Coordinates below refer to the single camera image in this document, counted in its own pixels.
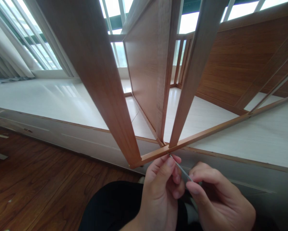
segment hand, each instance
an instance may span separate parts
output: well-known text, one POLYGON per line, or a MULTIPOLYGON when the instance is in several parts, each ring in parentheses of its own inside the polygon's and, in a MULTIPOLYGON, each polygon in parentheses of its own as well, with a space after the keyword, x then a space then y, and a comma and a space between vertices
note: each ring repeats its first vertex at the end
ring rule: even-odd
POLYGON ((194 198, 199 220, 205 231, 226 230, 250 231, 255 222, 255 209, 239 189, 218 170, 198 162, 189 172, 194 182, 186 187, 194 198))
MULTIPOLYGON (((181 163, 179 157, 172 156, 181 163)), ((140 211, 122 230, 176 229, 177 199, 184 194, 185 184, 173 158, 165 155, 148 167, 140 211)))

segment wooden slat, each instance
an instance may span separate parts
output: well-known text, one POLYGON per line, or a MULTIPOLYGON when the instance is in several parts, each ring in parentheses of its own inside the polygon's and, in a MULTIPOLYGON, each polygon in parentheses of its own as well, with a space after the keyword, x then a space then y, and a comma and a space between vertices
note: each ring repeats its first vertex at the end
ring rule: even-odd
POLYGON ((257 93, 268 83, 271 78, 281 69, 281 67, 288 61, 288 37, 284 43, 279 47, 277 52, 272 56, 269 62, 265 65, 263 70, 257 75, 252 85, 243 94, 243 96, 236 103, 235 107, 244 109, 248 103, 256 96, 257 93))
POLYGON ((253 111, 258 109, 268 99, 268 97, 275 93, 286 81, 288 81, 288 74, 284 76, 248 114, 253 114, 253 111))
POLYGON ((133 0, 121 34, 127 34, 154 0, 133 0))
POLYGON ((130 165, 140 160, 121 80, 98 0, 38 0, 130 165))
POLYGON ((222 131, 222 130, 224 130, 226 128, 232 127, 232 126, 234 126, 234 125, 236 125, 236 124, 238 124, 238 123, 240 123, 242 121, 245 121, 245 120, 247 120, 247 119, 249 119, 251 117, 257 116, 257 115, 259 115, 259 114, 261 114, 263 112, 266 112, 266 111, 268 111, 270 109, 273 109, 273 108, 275 108, 275 107, 277 107, 279 105, 282 105, 282 104, 284 104, 286 102, 288 102, 288 97, 284 98, 284 99, 281 99, 281 100, 279 100, 277 102, 274 102, 272 104, 269 104, 267 106, 264 106, 262 108, 259 108, 259 109, 255 110, 252 115, 248 115, 248 114, 242 115, 240 117, 237 117, 237 118, 234 118, 232 120, 229 120, 229 121, 227 121, 225 123, 219 124, 219 125, 217 125, 215 127, 209 128, 209 129, 207 129, 205 131, 202 131, 200 133, 197 133, 195 135, 192 135, 192 136, 189 136, 189 137, 187 137, 185 139, 182 139, 182 140, 180 140, 177 143, 177 145, 175 145, 175 146, 173 146, 171 148, 167 145, 167 146, 164 146, 163 148, 159 148, 158 150, 155 150, 153 152, 147 153, 147 154, 142 156, 142 161, 141 162, 138 162, 134 166, 131 166, 131 168, 135 168, 135 167, 141 166, 143 164, 146 164, 148 162, 151 162, 151 161, 153 161, 153 160, 155 160, 155 159, 157 159, 157 158, 159 158, 161 156, 164 156, 167 153, 171 153, 171 152, 176 151, 176 150, 178 150, 180 148, 183 148, 183 147, 185 147, 185 146, 187 146, 189 144, 192 144, 192 143, 197 142, 197 141, 199 141, 199 140, 201 140, 203 138, 206 138, 206 137, 208 137, 210 135, 213 135, 213 134, 215 134, 215 133, 217 133, 219 131, 222 131))
POLYGON ((180 1, 152 1, 123 41, 133 95, 160 141, 165 126, 179 4, 180 1))
POLYGON ((227 0, 217 2, 207 0, 201 3, 198 24, 190 50, 191 56, 186 67, 185 85, 179 98, 169 147, 175 146, 179 140, 226 5, 227 0))
POLYGON ((177 63, 176 63, 176 70, 175 70, 175 77, 174 77, 174 84, 177 83, 179 67, 180 67, 180 61, 182 59, 182 47, 183 47, 183 40, 180 40, 178 56, 177 56, 177 63))
POLYGON ((179 73, 179 79, 178 79, 178 84, 182 84, 182 75, 186 67, 186 61, 187 61, 187 56, 188 56, 188 51, 190 49, 190 39, 186 40, 186 45, 185 45, 185 51, 183 53, 182 57, 182 67, 180 68, 180 73, 179 73))

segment fingernail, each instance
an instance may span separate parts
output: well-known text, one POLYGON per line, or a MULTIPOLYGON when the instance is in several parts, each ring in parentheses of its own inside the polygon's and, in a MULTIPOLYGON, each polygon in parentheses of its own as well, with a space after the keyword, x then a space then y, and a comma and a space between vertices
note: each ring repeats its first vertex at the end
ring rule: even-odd
POLYGON ((175 164, 175 160, 171 157, 169 157, 167 160, 166 160, 166 164, 169 166, 169 167, 172 167, 174 164, 175 164))

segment wooden board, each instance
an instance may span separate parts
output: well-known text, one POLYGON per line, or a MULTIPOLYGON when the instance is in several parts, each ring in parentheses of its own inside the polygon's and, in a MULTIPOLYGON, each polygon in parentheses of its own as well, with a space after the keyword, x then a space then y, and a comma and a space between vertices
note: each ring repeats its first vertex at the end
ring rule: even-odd
POLYGON ((127 34, 123 41, 132 93, 161 141, 173 67, 179 6, 180 1, 151 1, 136 23, 129 30, 126 29, 127 34))
POLYGON ((190 58, 187 59, 188 63, 184 71, 185 85, 179 98, 169 147, 175 146, 179 140, 226 4, 227 0, 220 0, 217 3, 207 0, 201 3, 198 24, 190 49, 190 58))
POLYGON ((126 160, 140 160, 99 1, 37 2, 126 160))

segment white glossy floor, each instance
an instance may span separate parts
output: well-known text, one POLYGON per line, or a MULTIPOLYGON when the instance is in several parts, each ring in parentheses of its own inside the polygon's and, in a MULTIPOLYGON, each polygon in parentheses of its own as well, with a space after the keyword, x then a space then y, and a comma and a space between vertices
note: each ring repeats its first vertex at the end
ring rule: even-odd
MULTIPOLYGON (((125 89, 129 80, 123 81, 125 89)), ((170 141, 181 90, 171 88, 164 140, 170 141)), ((258 94, 246 109, 264 97, 258 94)), ((265 104, 278 100, 270 98, 265 104)), ((132 97, 126 102, 136 136, 154 139, 132 97)), ((35 79, 0 85, 0 108, 107 129, 80 80, 35 79)), ((194 97, 180 139, 237 117, 223 108, 194 97)), ((288 104, 207 137, 190 147, 288 167, 288 104)))

